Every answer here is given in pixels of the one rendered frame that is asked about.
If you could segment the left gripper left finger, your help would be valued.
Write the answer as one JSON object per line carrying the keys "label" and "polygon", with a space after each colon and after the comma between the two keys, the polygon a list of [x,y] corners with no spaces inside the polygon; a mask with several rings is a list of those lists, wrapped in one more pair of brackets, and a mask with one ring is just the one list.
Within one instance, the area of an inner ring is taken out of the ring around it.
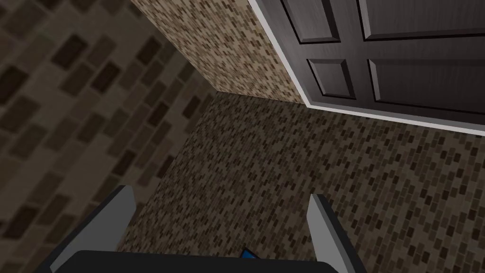
{"label": "left gripper left finger", "polygon": [[78,251],[115,251],[135,212],[132,186],[119,185],[61,241],[35,273],[55,273]]}

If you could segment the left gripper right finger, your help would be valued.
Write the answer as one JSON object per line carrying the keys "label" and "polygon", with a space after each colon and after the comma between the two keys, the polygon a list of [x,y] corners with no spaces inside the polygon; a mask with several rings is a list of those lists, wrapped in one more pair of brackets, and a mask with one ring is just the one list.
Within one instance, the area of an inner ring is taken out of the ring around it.
{"label": "left gripper right finger", "polygon": [[306,219],[316,259],[336,273],[367,273],[331,205],[322,194],[311,194]]}

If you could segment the dark grey panelled door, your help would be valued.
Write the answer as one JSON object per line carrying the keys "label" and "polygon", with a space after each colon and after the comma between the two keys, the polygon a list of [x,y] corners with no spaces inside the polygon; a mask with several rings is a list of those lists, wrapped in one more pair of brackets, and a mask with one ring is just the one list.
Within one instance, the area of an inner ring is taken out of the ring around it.
{"label": "dark grey panelled door", "polygon": [[485,0],[259,0],[315,102],[480,123]]}

